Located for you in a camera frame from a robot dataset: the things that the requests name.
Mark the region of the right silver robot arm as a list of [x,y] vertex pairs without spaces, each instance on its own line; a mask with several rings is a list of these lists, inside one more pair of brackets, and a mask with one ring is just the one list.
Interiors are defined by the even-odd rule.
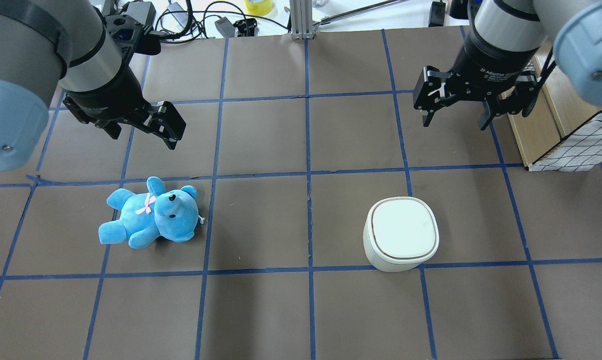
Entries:
[[505,114],[528,116],[554,69],[602,109],[602,0],[466,0],[470,28],[452,67],[422,68],[413,107],[429,126],[460,101],[486,103],[485,130]]

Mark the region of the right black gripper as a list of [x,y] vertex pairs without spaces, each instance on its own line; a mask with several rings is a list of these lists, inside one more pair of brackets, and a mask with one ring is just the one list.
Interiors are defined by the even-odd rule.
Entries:
[[[527,63],[528,51],[506,51],[466,39],[451,71],[440,71],[430,65],[422,68],[413,90],[413,108],[421,113],[423,126],[428,127],[435,112],[445,107],[438,104],[440,100],[450,95],[467,96],[467,91],[471,95],[491,92],[485,98],[486,109],[478,120],[480,130],[484,131],[500,116],[522,112],[527,117],[539,95],[536,71],[523,71]],[[506,98],[497,95],[512,86]]]

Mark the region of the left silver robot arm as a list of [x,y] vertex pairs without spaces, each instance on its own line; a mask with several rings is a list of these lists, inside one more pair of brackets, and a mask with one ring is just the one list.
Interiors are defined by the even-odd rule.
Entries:
[[170,35],[154,29],[151,2],[116,4],[0,0],[0,173],[30,160],[56,88],[80,123],[114,140],[121,125],[159,137],[170,150],[182,139],[186,121],[175,105],[151,105],[129,66],[134,54],[159,54]]

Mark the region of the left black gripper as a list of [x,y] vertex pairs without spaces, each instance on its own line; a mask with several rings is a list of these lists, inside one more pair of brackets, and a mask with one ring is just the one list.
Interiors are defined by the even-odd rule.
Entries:
[[94,123],[113,140],[120,136],[119,123],[127,123],[159,137],[171,151],[186,130],[186,121],[170,101],[156,105],[144,99],[139,80],[123,64],[107,84],[91,91],[66,91],[63,104],[83,124]]

